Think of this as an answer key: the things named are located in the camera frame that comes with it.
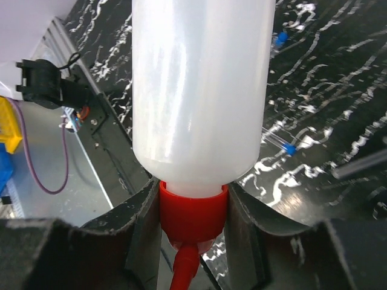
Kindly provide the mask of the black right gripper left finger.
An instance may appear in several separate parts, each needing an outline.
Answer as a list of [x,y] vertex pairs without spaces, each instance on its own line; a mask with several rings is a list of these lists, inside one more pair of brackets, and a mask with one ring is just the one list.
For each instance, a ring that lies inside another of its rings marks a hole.
[[75,227],[60,219],[1,221],[2,289],[155,289],[159,182]]

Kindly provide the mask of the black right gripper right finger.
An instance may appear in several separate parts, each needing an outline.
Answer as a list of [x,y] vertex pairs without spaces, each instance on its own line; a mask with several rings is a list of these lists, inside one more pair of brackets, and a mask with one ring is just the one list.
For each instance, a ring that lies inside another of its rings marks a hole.
[[306,226],[229,185],[223,255],[202,259],[218,289],[385,289],[386,220]]

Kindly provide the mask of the white wash bottle red cap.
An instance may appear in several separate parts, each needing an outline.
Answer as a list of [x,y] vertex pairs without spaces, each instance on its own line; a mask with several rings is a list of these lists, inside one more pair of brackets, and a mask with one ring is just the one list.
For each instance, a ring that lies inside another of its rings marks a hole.
[[258,159],[274,16],[274,1],[132,3],[132,148],[160,182],[172,289],[190,286],[228,185]]

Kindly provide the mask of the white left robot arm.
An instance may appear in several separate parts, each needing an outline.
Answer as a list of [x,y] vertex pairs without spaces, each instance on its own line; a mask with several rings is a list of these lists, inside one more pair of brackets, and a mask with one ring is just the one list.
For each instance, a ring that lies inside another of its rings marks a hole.
[[85,85],[70,79],[63,79],[61,71],[70,70],[81,57],[79,52],[70,55],[66,65],[57,67],[45,59],[25,60],[16,63],[22,70],[22,83],[16,85],[24,101],[33,102],[47,109],[67,107],[82,109],[93,93]]

